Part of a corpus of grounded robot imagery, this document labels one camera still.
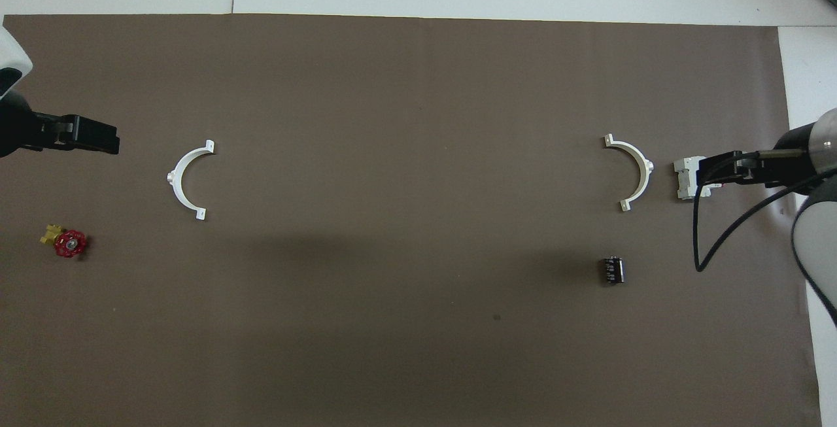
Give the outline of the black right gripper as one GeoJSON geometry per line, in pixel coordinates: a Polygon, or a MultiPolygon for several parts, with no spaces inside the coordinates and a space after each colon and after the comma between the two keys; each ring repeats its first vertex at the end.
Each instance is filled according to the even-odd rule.
{"type": "Polygon", "coordinates": [[[789,130],[770,149],[771,152],[801,150],[799,156],[774,158],[762,156],[766,170],[765,182],[764,177],[759,176],[761,174],[759,173],[761,169],[759,152],[733,150],[701,159],[698,164],[698,185],[764,183],[765,188],[789,188],[802,180],[816,176],[818,173],[808,153],[808,143],[810,143],[813,127],[814,123],[809,123],[789,130]]]}

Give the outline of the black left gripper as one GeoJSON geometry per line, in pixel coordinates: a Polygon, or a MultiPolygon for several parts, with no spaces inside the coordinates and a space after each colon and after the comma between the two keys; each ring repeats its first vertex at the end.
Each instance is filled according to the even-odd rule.
{"type": "Polygon", "coordinates": [[[23,97],[0,99],[0,158],[20,149],[30,149],[37,120],[39,132],[34,146],[41,149],[87,150],[116,155],[120,151],[117,128],[75,114],[37,113],[23,97]]]}

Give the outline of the white half-ring pipe clamp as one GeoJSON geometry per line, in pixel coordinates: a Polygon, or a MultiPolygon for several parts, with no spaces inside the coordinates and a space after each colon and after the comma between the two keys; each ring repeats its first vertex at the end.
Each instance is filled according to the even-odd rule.
{"type": "Polygon", "coordinates": [[[623,213],[630,212],[632,210],[633,203],[640,199],[640,197],[642,197],[642,195],[647,191],[649,183],[651,182],[651,176],[655,170],[655,165],[645,155],[645,153],[640,150],[640,148],[634,146],[630,142],[616,140],[613,134],[604,135],[603,142],[604,148],[621,150],[621,152],[630,156],[637,165],[638,183],[636,185],[636,189],[634,189],[628,197],[619,201],[620,210],[622,210],[623,213]]]}
{"type": "Polygon", "coordinates": [[[185,209],[191,210],[194,213],[195,218],[200,221],[204,221],[206,219],[207,210],[193,204],[188,197],[186,197],[183,179],[186,171],[192,165],[192,162],[196,161],[200,157],[214,154],[215,142],[213,140],[206,140],[202,147],[195,148],[180,157],[173,170],[171,170],[165,177],[167,183],[173,190],[176,200],[180,203],[180,205],[185,207],[185,209]]]}

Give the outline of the white circuit breaker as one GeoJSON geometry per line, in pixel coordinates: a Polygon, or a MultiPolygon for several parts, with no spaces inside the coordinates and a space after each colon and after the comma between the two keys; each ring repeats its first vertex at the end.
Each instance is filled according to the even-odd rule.
{"type": "Polygon", "coordinates": [[[698,192],[697,173],[700,162],[705,156],[683,157],[673,161],[672,167],[677,175],[677,198],[679,200],[693,200],[698,192]]]}

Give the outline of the red handwheel brass valve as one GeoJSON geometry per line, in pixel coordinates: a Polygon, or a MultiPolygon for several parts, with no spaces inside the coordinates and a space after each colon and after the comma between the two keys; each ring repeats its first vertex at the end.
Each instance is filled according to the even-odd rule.
{"type": "Polygon", "coordinates": [[[59,257],[72,258],[84,253],[88,239],[87,235],[81,231],[49,224],[39,242],[54,249],[54,253],[59,257]]]}

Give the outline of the small black connector block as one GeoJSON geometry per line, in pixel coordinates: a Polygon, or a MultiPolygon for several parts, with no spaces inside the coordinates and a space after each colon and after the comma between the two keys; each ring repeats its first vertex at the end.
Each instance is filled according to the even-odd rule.
{"type": "Polygon", "coordinates": [[[624,260],[621,257],[611,255],[602,258],[599,262],[599,268],[602,272],[603,284],[620,285],[626,282],[624,260]]]}

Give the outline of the brown paper table mat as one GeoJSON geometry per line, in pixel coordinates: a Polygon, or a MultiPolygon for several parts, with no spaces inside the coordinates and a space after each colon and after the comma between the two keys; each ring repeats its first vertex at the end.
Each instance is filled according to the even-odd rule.
{"type": "Polygon", "coordinates": [[[793,199],[697,273],[672,167],[789,129],[776,28],[3,24],[30,105],[122,147],[0,159],[0,427],[821,424],[793,199]],[[606,134],[655,165],[627,213],[606,134]],[[165,177],[206,140],[200,221],[165,177]]]}

